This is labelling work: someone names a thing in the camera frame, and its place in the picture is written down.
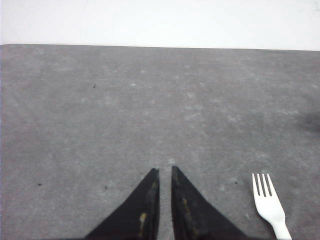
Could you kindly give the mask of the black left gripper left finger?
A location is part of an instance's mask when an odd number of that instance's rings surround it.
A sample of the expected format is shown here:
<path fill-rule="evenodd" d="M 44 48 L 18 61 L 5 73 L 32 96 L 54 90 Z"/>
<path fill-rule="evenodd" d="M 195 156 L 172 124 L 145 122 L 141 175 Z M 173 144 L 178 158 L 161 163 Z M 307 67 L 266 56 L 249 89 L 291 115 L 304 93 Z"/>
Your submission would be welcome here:
<path fill-rule="evenodd" d="M 159 170 L 151 169 L 132 191 L 86 240 L 155 240 L 160 219 Z"/>

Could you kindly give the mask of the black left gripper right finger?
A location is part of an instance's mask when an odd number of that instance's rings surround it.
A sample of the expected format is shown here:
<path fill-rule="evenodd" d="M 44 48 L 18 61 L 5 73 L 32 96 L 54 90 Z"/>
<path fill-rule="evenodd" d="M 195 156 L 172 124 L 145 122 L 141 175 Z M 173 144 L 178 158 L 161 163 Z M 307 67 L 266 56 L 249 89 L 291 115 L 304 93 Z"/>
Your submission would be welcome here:
<path fill-rule="evenodd" d="M 213 207 L 177 166 L 171 172 L 171 214 L 176 240 L 248 240 Z"/>

